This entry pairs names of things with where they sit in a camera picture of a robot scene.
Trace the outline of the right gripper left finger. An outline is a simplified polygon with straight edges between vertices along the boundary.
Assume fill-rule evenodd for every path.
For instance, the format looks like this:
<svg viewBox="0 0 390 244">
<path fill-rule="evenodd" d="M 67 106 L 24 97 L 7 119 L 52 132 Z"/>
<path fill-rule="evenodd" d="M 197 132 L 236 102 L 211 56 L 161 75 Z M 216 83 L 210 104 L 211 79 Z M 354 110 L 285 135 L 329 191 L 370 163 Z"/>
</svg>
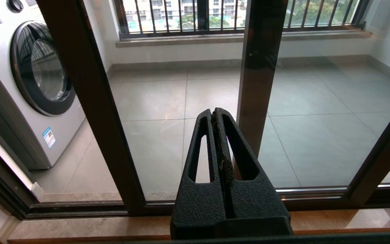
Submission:
<svg viewBox="0 0 390 244">
<path fill-rule="evenodd" d="M 210 181 L 197 183 L 201 140 L 207 139 Z M 215 226 L 226 219 L 210 109 L 195 122 L 171 216 L 171 238 L 214 238 Z"/>
</svg>

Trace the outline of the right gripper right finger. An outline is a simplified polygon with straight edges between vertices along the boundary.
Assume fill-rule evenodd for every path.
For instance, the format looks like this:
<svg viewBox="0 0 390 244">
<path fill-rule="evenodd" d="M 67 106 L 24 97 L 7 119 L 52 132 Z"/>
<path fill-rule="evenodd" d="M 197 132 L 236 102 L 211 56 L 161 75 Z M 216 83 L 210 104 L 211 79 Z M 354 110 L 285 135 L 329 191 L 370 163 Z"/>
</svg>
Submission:
<svg viewBox="0 0 390 244">
<path fill-rule="evenodd" d="M 237 123 L 222 108 L 215 108 L 215 139 L 227 218 L 290 219 Z"/>
</svg>

